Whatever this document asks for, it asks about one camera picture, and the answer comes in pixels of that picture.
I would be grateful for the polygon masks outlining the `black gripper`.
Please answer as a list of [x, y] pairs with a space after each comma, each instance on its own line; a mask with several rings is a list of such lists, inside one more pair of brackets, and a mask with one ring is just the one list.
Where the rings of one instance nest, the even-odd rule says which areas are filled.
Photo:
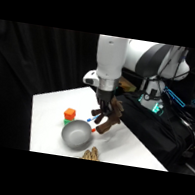
[[103, 112], [105, 116], [110, 115], [112, 112], [112, 106], [110, 102], [111, 99], [114, 98], [114, 91], [105, 91], [97, 88], [96, 95], [101, 112]]

